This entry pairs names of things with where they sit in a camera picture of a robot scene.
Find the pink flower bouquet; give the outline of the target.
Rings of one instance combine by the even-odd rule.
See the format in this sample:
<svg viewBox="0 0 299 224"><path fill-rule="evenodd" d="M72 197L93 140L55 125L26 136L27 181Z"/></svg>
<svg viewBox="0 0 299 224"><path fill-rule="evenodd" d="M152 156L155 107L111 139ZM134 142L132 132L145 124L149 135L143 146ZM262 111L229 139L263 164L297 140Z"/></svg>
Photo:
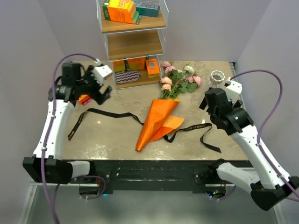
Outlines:
<svg viewBox="0 0 299 224"><path fill-rule="evenodd" d="M173 61L164 62L162 65L163 76L160 79L160 99L175 100L180 93L194 92L201 86L201 78L190 62L181 70L173 66Z"/></svg>

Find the black printed ribbon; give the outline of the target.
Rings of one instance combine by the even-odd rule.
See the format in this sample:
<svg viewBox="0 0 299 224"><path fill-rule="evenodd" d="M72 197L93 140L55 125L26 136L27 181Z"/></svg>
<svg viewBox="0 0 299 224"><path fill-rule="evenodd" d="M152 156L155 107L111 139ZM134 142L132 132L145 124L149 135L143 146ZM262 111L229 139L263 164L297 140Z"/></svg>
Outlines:
<svg viewBox="0 0 299 224"><path fill-rule="evenodd" d="M70 141L74 134L76 133L77 129L79 128L79 126L81 125L82 123L82 120L84 118L84 116L88 113L88 112L93 112L93 113L96 113L96 114L100 114L100 115L104 115L104 116L107 116L107 117L111 117L111 118L126 118L126 117L132 117L135 121L137 121L139 124L141 124L142 126L144 125L144 123L142 123L139 118L132 114L132 113L129 113L129 112L126 112L126 113L121 113L121 114L118 114L118 113L112 113L112 112L106 112L106 111L103 111L103 110L99 110L99 109L95 109L95 108L89 108L87 109L85 112L81 113L81 115L79 116L75 126L72 128L71 132L68 134L67 138L68 138L68 141ZM180 128L180 129L177 129L173 136L171 138L169 138L167 136L167 134L165 135L162 135L161 137L164 138L165 141L169 142L169 143L172 143L176 137L176 134L177 132L179 131L183 131L183 132L188 132L188 131L192 131L192 130L197 130L197 129L202 129L202 128L206 128L206 127L209 127L209 129L200 137L199 141L205 146L207 147L208 149L211 149L213 151L216 151L218 153L221 153L221 150L219 147L216 147L216 146L212 146L208 143L205 143L204 142L204 136L206 133L208 133L211 129L212 129L212 124L211 123L203 123L203 124L196 124L196 125L192 125L192 126L189 126L187 128Z"/></svg>

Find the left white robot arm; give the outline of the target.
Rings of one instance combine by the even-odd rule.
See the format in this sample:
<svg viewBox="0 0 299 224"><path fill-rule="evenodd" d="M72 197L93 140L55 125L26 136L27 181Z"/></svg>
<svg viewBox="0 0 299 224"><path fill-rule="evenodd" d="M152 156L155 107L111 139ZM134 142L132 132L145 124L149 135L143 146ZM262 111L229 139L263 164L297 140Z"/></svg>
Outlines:
<svg viewBox="0 0 299 224"><path fill-rule="evenodd" d="M62 160L65 130L76 102L88 95L97 104L110 97L111 86L101 93L104 80L112 73L109 66L90 65L85 70L80 63L63 63L62 75L49 89L48 113L43 132L31 157L23 159L23 167L35 182L68 184L81 177L86 183L96 180L97 172L87 161Z"/></svg>

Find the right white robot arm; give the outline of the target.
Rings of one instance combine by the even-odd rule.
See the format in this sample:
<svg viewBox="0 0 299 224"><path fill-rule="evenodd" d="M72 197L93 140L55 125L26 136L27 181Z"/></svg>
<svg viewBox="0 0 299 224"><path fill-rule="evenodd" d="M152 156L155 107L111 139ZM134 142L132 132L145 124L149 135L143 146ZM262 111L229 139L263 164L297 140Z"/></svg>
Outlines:
<svg viewBox="0 0 299 224"><path fill-rule="evenodd" d="M224 89L211 88L205 92L200 109L206 109L210 120L224 130L243 150L256 171L252 175L224 159L209 165L206 178L213 183L228 181L248 192L255 204L264 211L286 199L298 189L299 178L291 176L273 158L267 147L260 148L258 131L242 102L229 101Z"/></svg>

